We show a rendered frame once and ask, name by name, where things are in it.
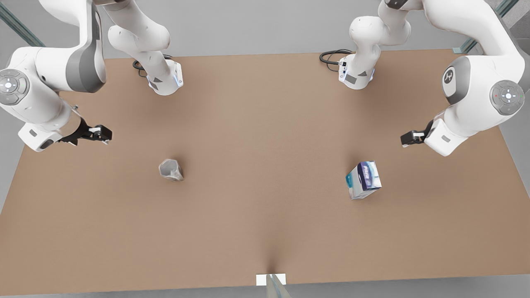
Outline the blue and white carton box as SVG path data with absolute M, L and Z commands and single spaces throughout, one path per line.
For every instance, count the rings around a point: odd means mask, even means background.
M 351 200 L 363 199 L 382 188 L 375 161 L 360 162 L 346 175 Z

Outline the grey crumpled cup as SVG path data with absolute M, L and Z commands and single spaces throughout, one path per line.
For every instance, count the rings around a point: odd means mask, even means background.
M 159 164 L 161 177 L 170 181 L 184 181 L 182 169 L 177 160 L 166 159 Z

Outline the silver frame post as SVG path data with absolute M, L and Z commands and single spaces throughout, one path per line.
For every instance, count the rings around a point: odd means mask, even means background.
M 292 298 L 277 275 L 266 275 L 267 298 Z
M 460 46 L 452 48 L 453 53 L 468 54 L 480 45 L 483 55 L 503 56 L 522 52 L 517 39 L 503 17 L 521 0 L 502 0 L 496 8 L 485 5 L 484 7 L 469 8 L 473 12 L 473 24 L 468 29 L 458 33 L 465 34 L 468 39 Z
M 29 46 L 45 47 L 45 44 L 37 38 L 13 13 L 0 2 L 0 19 L 20 36 Z

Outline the white post foot plate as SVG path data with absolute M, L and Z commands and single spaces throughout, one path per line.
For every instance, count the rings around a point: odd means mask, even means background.
M 273 276 L 276 276 L 277 279 L 280 281 L 280 283 L 282 285 L 286 285 L 286 283 L 287 283 L 286 274 L 285 273 L 281 273 L 281 274 L 261 274 L 261 275 L 256 275 L 256 285 L 257 286 L 265 286 L 266 285 L 267 276 L 271 276 L 271 278 Z

